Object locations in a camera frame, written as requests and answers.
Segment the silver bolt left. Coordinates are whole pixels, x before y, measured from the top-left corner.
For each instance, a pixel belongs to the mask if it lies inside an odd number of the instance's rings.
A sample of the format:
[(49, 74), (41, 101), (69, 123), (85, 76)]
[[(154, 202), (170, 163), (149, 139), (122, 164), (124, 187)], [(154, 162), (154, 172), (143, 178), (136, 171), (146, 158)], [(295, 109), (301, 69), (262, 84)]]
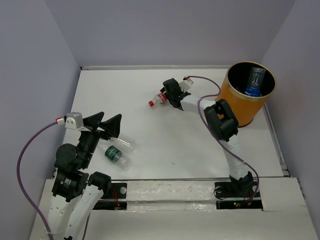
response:
[(124, 195), (126, 192), (127, 192), (127, 188), (126, 188), (126, 187), (121, 187), (121, 188), (120, 188), (120, 193), (121, 193), (122, 195)]

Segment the clear plastic bottle no label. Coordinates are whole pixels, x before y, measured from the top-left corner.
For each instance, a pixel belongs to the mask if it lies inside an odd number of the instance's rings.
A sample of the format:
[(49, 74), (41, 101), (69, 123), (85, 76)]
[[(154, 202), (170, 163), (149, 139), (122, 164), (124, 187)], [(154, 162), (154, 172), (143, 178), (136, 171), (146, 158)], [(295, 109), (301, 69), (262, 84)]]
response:
[(120, 135), (118, 138), (112, 137), (110, 142), (118, 149), (128, 153), (133, 152), (136, 145), (133, 139), (124, 135)]

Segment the green label plastic bottle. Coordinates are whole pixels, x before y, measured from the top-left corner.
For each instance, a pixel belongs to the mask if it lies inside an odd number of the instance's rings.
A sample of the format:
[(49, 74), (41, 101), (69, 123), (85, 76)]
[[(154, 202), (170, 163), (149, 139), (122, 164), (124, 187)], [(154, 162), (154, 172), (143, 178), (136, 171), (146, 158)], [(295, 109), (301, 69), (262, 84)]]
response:
[(123, 150), (120, 150), (119, 147), (107, 141), (100, 141), (98, 143), (98, 149), (103, 153), (105, 158), (122, 171), (128, 171), (131, 167), (132, 161), (130, 157)]

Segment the red cap small bottle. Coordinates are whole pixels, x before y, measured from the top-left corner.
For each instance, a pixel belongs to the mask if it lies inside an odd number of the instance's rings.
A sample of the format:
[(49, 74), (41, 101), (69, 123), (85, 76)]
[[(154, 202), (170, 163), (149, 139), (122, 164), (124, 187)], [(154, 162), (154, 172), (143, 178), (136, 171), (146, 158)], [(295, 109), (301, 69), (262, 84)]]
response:
[(151, 108), (162, 107), (167, 103), (168, 99), (164, 93), (159, 92), (152, 100), (148, 102)]

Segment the silver bolt right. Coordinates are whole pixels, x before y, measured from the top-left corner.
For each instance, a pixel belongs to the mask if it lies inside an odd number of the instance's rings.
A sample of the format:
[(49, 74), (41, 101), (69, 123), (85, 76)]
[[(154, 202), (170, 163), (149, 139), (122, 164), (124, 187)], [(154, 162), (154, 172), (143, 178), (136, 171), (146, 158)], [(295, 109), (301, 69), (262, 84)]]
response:
[(221, 186), (217, 186), (215, 188), (215, 192), (218, 193), (218, 194), (221, 194), (223, 192), (223, 188)]

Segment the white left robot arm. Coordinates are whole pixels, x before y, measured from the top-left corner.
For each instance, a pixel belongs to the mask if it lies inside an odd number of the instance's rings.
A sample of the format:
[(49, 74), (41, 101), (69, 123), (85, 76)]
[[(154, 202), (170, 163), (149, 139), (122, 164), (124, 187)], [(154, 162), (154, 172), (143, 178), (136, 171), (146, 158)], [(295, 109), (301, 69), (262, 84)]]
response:
[(77, 144), (65, 143), (55, 153), (56, 176), (52, 187), (47, 223), (49, 240), (75, 240), (95, 204), (110, 194), (111, 177), (101, 172), (92, 174), (89, 167), (99, 140), (117, 138), (122, 115), (104, 121), (104, 112), (83, 117), (71, 112), (55, 123), (80, 132)]

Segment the silver bolt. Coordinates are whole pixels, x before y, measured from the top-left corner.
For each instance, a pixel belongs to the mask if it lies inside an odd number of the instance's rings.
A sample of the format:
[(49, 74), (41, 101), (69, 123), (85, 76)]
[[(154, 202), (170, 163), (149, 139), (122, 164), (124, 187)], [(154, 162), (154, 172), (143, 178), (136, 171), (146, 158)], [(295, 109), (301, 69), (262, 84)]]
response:
[(127, 188), (126, 188), (126, 187), (121, 187), (121, 188), (120, 188), (120, 193), (121, 193), (122, 195), (124, 195), (126, 192), (127, 192)]
[(218, 193), (218, 194), (221, 194), (223, 192), (223, 188), (221, 186), (217, 186), (215, 188), (215, 192)]

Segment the blue label bottle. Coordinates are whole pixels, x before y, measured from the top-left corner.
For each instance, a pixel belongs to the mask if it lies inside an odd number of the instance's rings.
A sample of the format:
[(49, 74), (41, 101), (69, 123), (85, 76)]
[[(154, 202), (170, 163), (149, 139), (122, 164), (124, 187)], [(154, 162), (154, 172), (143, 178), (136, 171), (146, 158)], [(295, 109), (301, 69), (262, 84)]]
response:
[(249, 97), (259, 97), (264, 81), (266, 70), (264, 68), (253, 67), (250, 70), (248, 82), (244, 94)]

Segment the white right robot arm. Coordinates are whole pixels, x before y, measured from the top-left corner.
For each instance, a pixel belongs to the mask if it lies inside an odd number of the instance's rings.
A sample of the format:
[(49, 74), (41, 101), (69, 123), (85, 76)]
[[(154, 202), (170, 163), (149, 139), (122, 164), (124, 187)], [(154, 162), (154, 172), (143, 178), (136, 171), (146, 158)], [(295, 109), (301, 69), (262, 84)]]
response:
[(160, 90), (162, 103), (169, 103), (175, 109), (192, 112), (200, 116), (209, 133), (222, 147), (229, 169), (230, 190), (235, 196), (251, 193), (251, 201), (259, 190), (257, 171), (242, 158), (239, 146), (239, 122), (225, 99), (208, 100), (216, 95), (196, 97), (189, 90), (193, 86), (193, 76), (181, 82), (174, 78), (165, 80)]

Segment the orange cylindrical bin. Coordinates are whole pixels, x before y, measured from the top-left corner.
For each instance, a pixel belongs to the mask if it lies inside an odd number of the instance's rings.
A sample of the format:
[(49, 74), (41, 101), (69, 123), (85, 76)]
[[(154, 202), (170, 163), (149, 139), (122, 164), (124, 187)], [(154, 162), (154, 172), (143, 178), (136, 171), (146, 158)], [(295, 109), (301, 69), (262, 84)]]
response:
[[(260, 88), (260, 96), (245, 94), (252, 68), (265, 69)], [(249, 125), (263, 105), (276, 90), (277, 81), (273, 73), (264, 65), (253, 61), (241, 61), (230, 66), (221, 84), (221, 92), (216, 100), (224, 99), (229, 104), (240, 127)]]

